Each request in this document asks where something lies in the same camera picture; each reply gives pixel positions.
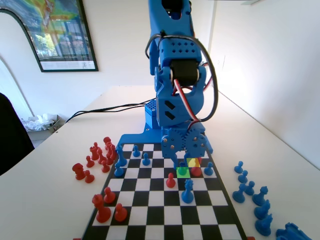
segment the blue pawn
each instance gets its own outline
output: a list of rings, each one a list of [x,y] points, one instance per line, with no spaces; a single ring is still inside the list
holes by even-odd
[[[137,145],[133,146],[133,156],[134,157],[139,157],[140,156],[140,151],[138,150],[138,146]]]
[[[268,211],[270,209],[270,203],[269,200],[266,200],[265,203],[262,206],[257,206],[254,209],[254,215],[257,219],[264,219],[268,215]]]
[[[148,153],[143,154],[142,164],[148,166],[150,164],[150,159],[148,158]]]
[[[255,221],[255,229],[263,236],[269,236],[271,234],[270,225],[272,222],[272,214],[268,215],[266,218],[262,220]]]
[[[248,175],[248,171],[244,170],[242,172],[242,175],[238,176],[239,182],[242,183],[242,184],[245,184],[246,182],[248,182],[247,175]]]
[[[262,206],[265,203],[265,195],[268,193],[268,188],[266,186],[263,186],[260,188],[260,193],[259,194],[254,194],[252,196],[252,200],[255,204],[258,206]]]
[[[248,194],[249,196],[252,196],[255,193],[254,186],[255,186],[255,182],[254,181],[250,181],[249,185],[245,187],[244,192],[246,194]]]
[[[180,167],[178,169],[178,172],[181,176],[185,175],[187,173],[187,168],[185,167],[185,163],[182,161],[180,162]]]
[[[237,173],[237,174],[242,174],[242,172],[244,171],[243,169],[242,169],[242,165],[243,165],[244,163],[242,162],[242,161],[239,161],[239,163],[238,163],[238,166],[235,166],[234,167],[234,171]]]
[[[242,204],[245,201],[245,196],[244,196],[245,189],[246,189],[246,185],[244,183],[241,183],[239,186],[239,190],[234,191],[232,193],[232,197],[236,202]]]
[[[115,164],[115,172],[114,175],[119,178],[124,174],[124,170],[120,167],[120,162]]]
[[[191,179],[185,180],[185,191],[182,192],[181,198],[186,204],[189,204],[194,200],[194,195],[191,192],[193,185],[194,181],[192,181]]]
[[[208,176],[211,176],[212,174],[214,174],[214,170],[212,169],[213,166],[214,165],[212,162],[208,162],[208,166],[204,169],[204,173]]]

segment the chessboard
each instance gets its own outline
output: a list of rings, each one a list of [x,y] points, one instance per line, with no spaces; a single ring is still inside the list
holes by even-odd
[[[133,156],[138,146],[140,156]],[[247,237],[228,196],[218,170],[209,153],[202,158],[202,174],[193,176],[191,167],[186,178],[177,178],[171,159],[163,158],[161,144],[123,144],[127,164],[124,174],[116,177],[113,164],[101,190],[110,187],[115,201],[104,206],[111,209],[110,219],[104,223],[96,220],[95,208],[82,240],[246,240]],[[150,164],[144,166],[142,158],[148,153]],[[179,162],[185,152],[177,152]],[[208,162],[213,163],[213,175],[204,173]],[[169,173],[176,182],[173,188],[166,185]],[[182,201],[187,178],[193,180],[191,203]],[[121,203],[127,209],[123,222],[114,218],[115,206]]]

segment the black chair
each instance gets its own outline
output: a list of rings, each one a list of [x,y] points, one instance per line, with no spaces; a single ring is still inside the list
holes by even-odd
[[[34,149],[11,102],[0,93],[0,176]]]

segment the framed poster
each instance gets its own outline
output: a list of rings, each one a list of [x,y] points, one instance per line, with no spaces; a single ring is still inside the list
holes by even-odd
[[[82,0],[0,0],[21,25],[41,72],[98,71]]]

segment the white table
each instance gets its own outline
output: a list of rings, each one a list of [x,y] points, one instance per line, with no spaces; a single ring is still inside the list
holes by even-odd
[[[212,103],[210,91],[206,94],[206,112]],[[113,87],[86,110],[140,103],[154,96],[153,86]],[[103,138],[109,136],[116,144],[122,134],[141,133],[144,126],[141,107],[119,113],[84,114],[50,136],[0,177],[0,239],[81,238],[94,209],[92,197],[100,193],[106,175],[94,168],[91,173],[95,180],[86,184],[75,179],[72,166],[86,163],[93,142],[103,145]],[[222,94],[216,114],[204,126],[230,196],[239,187],[238,174],[233,170],[238,161],[243,161],[248,180],[255,181],[256,192],[262,186],[269,189],[266,199],[273,214],[269,237],[262,237],[254,227],[256,205],[251,198],[246,195],[245,202],[239,204],[231,197],[247,236],[274,240],[278,228],[293,222],[310,238],[319,238],[320,171]]]

